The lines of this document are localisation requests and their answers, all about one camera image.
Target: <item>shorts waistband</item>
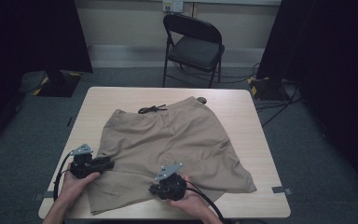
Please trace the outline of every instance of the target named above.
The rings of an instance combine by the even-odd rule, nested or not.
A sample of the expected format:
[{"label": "shorts waistband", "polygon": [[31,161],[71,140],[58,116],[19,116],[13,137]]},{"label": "shorts waistband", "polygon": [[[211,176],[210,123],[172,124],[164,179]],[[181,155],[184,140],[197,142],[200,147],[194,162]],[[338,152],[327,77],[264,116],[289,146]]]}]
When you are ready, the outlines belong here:
[{"label": "shorts waistband", "polygon": [[171,104],[171,105],[166,105],[166,106],[163,106],[162,108],[166,108],[168,110],[171,110],[171,109],[175,109],[177,107],[181,107],[181,106],[184,106],[184,105],[195,105],[195,104],[202,104],[200,101],[198,101],[194,96],[190,96],[188,97],[187,99],[183,100],[183,101],[179,101],[177,103],[174,103],[174,104]]}]

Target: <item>white wall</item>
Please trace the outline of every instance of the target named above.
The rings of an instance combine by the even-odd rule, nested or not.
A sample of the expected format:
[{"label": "white wall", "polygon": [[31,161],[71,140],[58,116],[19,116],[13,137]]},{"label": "white wall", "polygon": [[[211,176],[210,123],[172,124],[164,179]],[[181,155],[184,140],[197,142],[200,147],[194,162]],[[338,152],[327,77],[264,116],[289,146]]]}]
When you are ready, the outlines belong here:
[{"label": "white wall", "polygon": [[[185,2],[183,14],[195,6],[195,17],[216,26],[227,48],[263,49],[279,5],[258,1],[264,5]],[[89,45],[165,47],[161,1],[76,0],[76,6]]]}]

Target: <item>black folding chair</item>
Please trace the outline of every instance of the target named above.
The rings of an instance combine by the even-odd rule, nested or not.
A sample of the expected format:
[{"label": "black folding chair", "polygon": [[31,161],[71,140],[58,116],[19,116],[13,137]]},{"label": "black folding chair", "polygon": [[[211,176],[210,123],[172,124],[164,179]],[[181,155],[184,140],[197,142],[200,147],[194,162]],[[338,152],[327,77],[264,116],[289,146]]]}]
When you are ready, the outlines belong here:
[{"label": "black folding chair", "polygon": [[[212,87],[217,67],[218,82],[220,82],[222,55],[225,51],[220,32],[209,22],[183,15],[166,15],[163,22],[168,37],[162,87],[165,87],[166,77],[186,82],[178,77],[167,75],[168,61],[178,63],[183,71],[185,65],[211,73],[208,88]],[[173,43],[172,33],[182,35],[182,38],[177,43]]]}]

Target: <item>chair seat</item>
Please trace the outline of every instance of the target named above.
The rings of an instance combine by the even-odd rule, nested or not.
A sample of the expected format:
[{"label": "chair seat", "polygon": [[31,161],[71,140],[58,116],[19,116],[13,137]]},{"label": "chair seat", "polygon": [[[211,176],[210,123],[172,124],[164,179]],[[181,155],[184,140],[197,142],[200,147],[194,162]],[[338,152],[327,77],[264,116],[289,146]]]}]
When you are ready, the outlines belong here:
[{"label": "chair seat", "polygon": [[211,72],[224,52],[224,46],[183,36],[168,54],[168,59],[204,72]]}]

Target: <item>shorts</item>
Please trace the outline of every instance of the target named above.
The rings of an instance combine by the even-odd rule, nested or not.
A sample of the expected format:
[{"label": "shorts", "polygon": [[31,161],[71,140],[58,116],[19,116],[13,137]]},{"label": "shorts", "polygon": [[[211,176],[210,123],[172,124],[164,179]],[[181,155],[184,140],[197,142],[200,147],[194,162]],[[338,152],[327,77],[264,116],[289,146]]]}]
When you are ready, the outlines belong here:
[{"label": "shorts", "polygon": [[90,211],[107,210],[156,198],[148,189],[163,165],[182,163],[176,173],[212,201],[225,192],[256,190],[214,112],[196,98],[146,114],[116,110],[103,127],[97,157],[115,161],[88,186]]}]

